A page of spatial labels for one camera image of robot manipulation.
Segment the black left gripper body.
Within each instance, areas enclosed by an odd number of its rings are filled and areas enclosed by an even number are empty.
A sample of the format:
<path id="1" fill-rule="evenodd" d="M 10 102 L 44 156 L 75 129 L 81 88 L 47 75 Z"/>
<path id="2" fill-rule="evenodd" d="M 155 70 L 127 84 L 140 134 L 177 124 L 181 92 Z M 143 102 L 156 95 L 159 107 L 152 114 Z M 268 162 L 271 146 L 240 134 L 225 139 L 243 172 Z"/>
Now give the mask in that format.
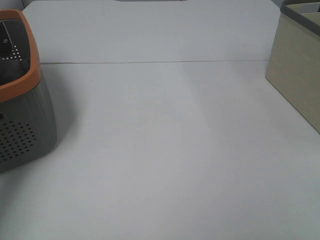
<path id="1" fill-rule="evenodd" d="M 15 47 L 12 40 L 15 21 L 0 22 L 0 58 L 14 59 Z"/>

